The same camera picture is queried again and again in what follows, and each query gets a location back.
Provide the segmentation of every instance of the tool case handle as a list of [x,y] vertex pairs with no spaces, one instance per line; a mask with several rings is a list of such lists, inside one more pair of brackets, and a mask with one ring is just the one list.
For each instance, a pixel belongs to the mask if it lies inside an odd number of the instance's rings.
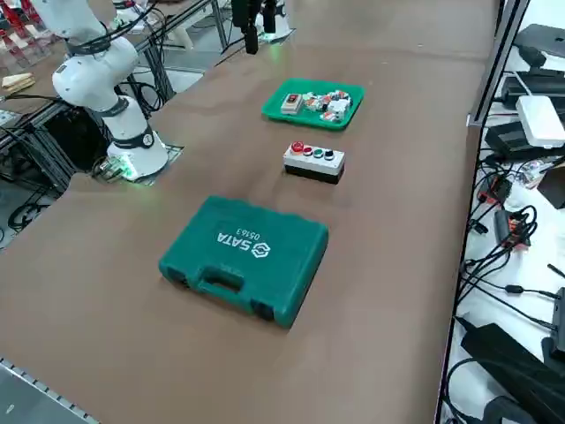
[[196,283],[199,292],[223,299],[231,304],[246,307],[247,304],[239,296],[244,286],[244,279],[225,269],[205,267]]

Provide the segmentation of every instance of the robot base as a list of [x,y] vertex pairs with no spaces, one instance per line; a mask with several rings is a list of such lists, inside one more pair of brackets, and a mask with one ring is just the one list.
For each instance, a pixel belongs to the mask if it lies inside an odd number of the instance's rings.
[[153,175],[162,170],[169,160],[167,148],[159,135],[153,131],[154,144],[150,148],[119,148],[114,143],[109,145],[108,157],[119,157],[129,168],[123,175],[128,181]]

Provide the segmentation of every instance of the brown table surface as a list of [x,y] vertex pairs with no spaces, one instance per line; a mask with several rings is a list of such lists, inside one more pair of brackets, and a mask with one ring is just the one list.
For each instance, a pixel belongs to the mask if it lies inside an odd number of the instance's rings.
[[[291,40],[233,57],[154,116],[185,146],[155,186],[77,176],[6,249],[0,352],[104,423],[431,422],[493,3],[296,2]],[[360,84],[365,99],[344,132],[267,121],[288,77]],[[340,184],[284,175],[294,140],[345,151]],[[329,225],[289,331],[161,278],[210,194]]]

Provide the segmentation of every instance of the red button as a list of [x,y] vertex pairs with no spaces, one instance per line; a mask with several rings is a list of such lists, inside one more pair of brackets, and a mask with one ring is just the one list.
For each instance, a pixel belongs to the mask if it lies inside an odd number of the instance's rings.
[[300,153],[304,150],[304,143],[302,141],[295,141],[290,148],[293,152]]

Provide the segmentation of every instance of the sata logo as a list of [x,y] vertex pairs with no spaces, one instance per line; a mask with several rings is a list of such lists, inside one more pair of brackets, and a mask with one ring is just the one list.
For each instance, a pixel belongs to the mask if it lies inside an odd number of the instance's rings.
[[268,246],[267,243],[257,243],[255,246],[253,246],[253,249],[251,249],[251,253],[253,254],[253,256],[255,256],[258,259],[266,258],[270,251],[271,248]]
[[271,248],[267,243],[256,243],[252,247],[251,241],[245,240],[243,238],[237,238],[230,234],[219,233],[217,241],[218,243],[243,250],[244,252],[247,252],[251,249],[252,255],[257,259],[266,258],[271,251]]

